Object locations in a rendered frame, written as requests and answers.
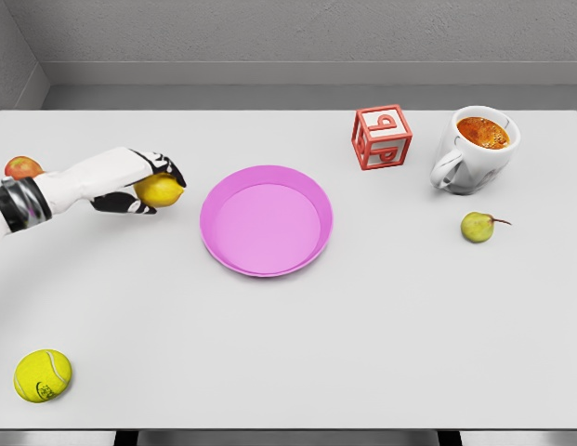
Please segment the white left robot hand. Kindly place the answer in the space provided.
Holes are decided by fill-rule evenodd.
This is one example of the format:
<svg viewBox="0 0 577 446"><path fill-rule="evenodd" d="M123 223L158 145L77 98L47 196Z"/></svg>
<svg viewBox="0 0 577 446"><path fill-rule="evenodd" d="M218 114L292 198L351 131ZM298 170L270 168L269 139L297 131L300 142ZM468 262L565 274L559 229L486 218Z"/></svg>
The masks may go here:
<svg viewBox="0 0 577 446"><path fill-rule="evenodd" d="M122 191L122 188L147 178L163 174L170 177L181 192L187 187L181 172L167 156L125 147L88 158L68 169L67 173L72 175L81 197L88 199L95 210L107 213L155 214L155 204L149 204L137 192Z"/></svg>

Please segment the yellow lemon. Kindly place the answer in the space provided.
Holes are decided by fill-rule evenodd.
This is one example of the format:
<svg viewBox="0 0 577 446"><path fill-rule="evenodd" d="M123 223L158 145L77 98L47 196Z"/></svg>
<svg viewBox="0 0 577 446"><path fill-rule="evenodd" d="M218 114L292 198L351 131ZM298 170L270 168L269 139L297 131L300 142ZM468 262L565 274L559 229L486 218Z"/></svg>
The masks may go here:
<svg viewBox="0 0 577 446"><path fill-rule="evenodd" d="M160 208L173 205L184 188L168 173L146 177L133 185L137 197L147 206Z"/></svg>

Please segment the pink round plate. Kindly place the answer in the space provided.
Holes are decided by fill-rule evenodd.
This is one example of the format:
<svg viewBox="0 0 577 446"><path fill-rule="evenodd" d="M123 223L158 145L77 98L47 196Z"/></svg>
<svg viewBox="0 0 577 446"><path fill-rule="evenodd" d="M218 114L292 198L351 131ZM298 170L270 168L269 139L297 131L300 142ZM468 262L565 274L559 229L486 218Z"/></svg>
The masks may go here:
<svg viewBox="0 0 577 446"><path fill-rule="evenodd" d="M256 165L219 181L200 213L203 244L225 267L278 277L313 262L332 235L334 212L311 177L280 165Z"/></svg>

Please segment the red apple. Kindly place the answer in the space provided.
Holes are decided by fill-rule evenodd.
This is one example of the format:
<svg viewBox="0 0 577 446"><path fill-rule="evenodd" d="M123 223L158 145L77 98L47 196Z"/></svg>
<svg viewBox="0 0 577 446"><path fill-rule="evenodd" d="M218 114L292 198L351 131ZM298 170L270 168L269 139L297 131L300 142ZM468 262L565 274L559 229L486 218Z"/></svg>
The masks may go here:
<svg viewBox="0 0 577 446"><path fill-rule="evenodd" d="M37 177L44 173L43 167L34 159L27 156L17 156L9 160L4 168L6 177L16 180L26 177Z"/></svg>

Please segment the yellow tennis ball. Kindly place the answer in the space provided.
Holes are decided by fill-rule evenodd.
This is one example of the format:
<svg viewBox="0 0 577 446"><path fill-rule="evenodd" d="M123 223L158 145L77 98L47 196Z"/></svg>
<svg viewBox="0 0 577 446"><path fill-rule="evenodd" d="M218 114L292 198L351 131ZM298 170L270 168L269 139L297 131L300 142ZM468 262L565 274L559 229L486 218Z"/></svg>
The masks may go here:
<svg viewBox="0 0 577 446"><path fill-rule="evenodd" d="M72 379L69 359L54 349L39 349L29 353L18 363L14 388L28 402L42 403L63 393Z"/></svg>

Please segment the red letter block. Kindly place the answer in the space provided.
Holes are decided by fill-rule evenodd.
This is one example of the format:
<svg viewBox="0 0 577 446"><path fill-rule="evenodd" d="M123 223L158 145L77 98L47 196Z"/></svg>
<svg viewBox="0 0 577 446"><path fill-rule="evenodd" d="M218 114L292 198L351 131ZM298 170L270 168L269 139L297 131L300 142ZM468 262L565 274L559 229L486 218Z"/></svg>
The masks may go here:
<svg viewBox="0 0 577 446"><path fill-rule="evenodd" d="M355 110L351 143L363 171L403 165L412 138L398 104Z"/></svg>

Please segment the white mug with coffee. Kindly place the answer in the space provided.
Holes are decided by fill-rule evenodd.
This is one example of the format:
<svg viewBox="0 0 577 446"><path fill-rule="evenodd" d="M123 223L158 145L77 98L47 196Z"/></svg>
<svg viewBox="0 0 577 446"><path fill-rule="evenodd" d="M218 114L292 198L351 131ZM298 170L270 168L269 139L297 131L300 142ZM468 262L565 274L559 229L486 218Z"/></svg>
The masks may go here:
<svg viewBox="0 0 577 446"><path fill-rule="evenodd" d="M486 119L509 136L501 149L475 144L459 130L465 118ZM433 187L458 195L473 194L494 181L518 149L521 134L516 122L502 111L487 106L467 106L455 111L446 124L430 173Z"/></svg>

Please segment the green pear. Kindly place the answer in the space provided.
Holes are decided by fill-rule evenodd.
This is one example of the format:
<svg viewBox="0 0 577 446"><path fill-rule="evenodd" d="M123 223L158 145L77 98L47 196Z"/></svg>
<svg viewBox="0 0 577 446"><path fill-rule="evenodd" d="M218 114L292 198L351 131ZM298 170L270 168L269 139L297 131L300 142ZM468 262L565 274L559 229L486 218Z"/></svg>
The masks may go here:
<svg viewBox="0 0 577 446"><path fill-rule="evenodd" d="M490 214L470 212L462 219L460 230L467 241L472 243L484 243L493 235L494 225L496 223L510 225L510 222L495 218Z"/></svg>

